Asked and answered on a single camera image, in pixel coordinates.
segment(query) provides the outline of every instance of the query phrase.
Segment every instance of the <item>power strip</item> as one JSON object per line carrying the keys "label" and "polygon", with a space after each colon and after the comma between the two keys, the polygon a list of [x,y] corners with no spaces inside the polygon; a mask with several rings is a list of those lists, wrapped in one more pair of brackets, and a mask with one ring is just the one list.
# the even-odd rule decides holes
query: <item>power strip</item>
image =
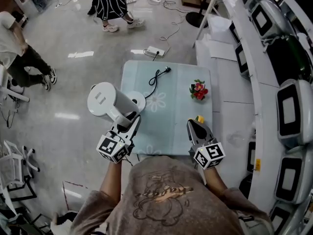
{"label": "power strip", "polygon": [[133,3],[133,2],[137,2],[137,0],[126,0],[127,4]]}
{"label": "power strip", "polygon": [[161,0],[150,0],[150,1],[161,3]]}
{"label": "power strip", "polygon": [[147,48],[147,52],[150,53],[153,56],[156,56],[157,52],[159,52],[159,54],[157,55],[158,57],[162,57],[164,56],[165,51],[163,51],[162,49],[158,49],[152,46],[149,46]]}

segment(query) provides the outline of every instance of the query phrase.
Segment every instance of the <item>hand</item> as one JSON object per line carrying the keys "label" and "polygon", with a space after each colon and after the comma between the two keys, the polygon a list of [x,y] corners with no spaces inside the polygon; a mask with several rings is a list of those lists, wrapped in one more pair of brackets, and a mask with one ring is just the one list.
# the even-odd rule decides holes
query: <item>hand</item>
{"label": "hand", "polygon": [[24,55],[24,53],[27,51],[27,49],[28,49],[28,44],[27,43],[24,43],[24,44],[22,44],[21,45],[21,48],[22,48],[22,52],[23,52],[23,55]]}

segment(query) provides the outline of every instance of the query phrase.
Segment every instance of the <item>black and white striped outfit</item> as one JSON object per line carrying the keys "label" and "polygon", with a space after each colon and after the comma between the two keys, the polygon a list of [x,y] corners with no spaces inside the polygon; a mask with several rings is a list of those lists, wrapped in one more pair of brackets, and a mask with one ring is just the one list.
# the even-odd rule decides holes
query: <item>black and white striped outfit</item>
{"label": "black and white striped outfit", "polygon": [[103,21],[122,18],[127,13],[126,0],[98,0],[97,17]]}

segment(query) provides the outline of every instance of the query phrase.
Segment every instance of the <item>light blue tablecloth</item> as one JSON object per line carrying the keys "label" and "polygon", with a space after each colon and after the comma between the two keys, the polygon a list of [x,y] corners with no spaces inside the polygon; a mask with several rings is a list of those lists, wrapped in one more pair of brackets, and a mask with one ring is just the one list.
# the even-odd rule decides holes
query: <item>light blue tablecloth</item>
{"label": "light blue tablecloth", "polygon": [[[141,112],[142,121],[134,137],[134,153],[158,155],[188,155],[191,142],[187,133],[187,121],[202,115],[212,129],[212,98],[210,71],[193,65],[151,61],[128,61],[124,65],[121,91],[138,91],[145,96],[154,86],[149,80],[156,71],[172,70],[158,78],[157,89],[146,101]],[[203,101],[192,99],[189,88],[194,80],[205,81],[209,93]]]}

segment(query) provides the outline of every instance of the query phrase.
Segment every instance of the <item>black cable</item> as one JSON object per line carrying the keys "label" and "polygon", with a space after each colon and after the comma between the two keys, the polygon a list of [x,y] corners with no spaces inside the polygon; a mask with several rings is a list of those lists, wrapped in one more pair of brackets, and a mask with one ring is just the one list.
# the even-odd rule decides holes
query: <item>black cable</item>
{"label": "black cable", "polygon": [[[18,99],[17,99],[16,97],[12,97],[12,99],[13,99],[13,101],[15,102],[15,108],[18,109],[19,106],[20,106],[20,104],[18,103]],[[8,117],[7,117],[7,118],[4,117],[3,112],[2,112],[1,109],[0,109],[0,112],[1,112],[1,115],[2,115],[2,117],[3,117],[3,119],[4,119],[4,121],[6,122],[6,127],[7,127],[8,129],[11,129],[12,124],[13,124],[13,120],[14,120],[14,116],[15,116],[15,112],[14,112],[13,117],[12,117],[11,125],[10,125],[10,123],[9,123],[9,119],[10,119],[10,116],[11,116],[11,111],[9,110],[9,112],[8,112]]]}
{"label": "black cable", "polygon": [[169,68],[169,67],[166,67],[165,71],[163,71],[162,73],[160,73],[160,70],[157,70],[157,71],[156,71],[156,75],[155,75],[153,78],[151,78],[150,81],[149,81],[149,85],[150,85],[150,86],[153,86],[154,84],[155,84],[156,86],[155,86],[154,90],[153,90],[148,96],[145,97],[145,99],[147,99],[148,97],[150,97],[150,96],[156,91],[156,89],[157,89],[157,78],[158,78],[159,76],[161,76],[163,73],[168,73],[168,72],[170,72],[170,71],[171,71],[171,68]]}
{"label": "black cable", "polygon": [[155,58],[157,57],[157,55],[159,54],[160,52],[156,52],[156,56],[154,57],[154,59],[152,60],[152,62],[155,60]]}
{"label": "black cable", "polygon": [[172,9],[172,8],[166,6],[166,5],[170,6],[170,5],[174,5],[174,4],[176,4],[176,2],[174,2],[174,1],[169,1],[169,0],[164,0],[163,7],[164,7],[165,9],[168,9],[168,10],[176,10],[176,11],[178,11],[178,12],[180,12],[180,13],[187,13],[187,12],[190,12],[190,10],[177,9],[177,8]]}
{"label": "black cable", "polygon": [[125,159],[122,159],[122,160],[127,161],[128,163],[131,164],[131,166],[133,166],[132,162],[130,162],[130,161],[126,158],[126,156],[125,156],[124,158],[125,158]]}

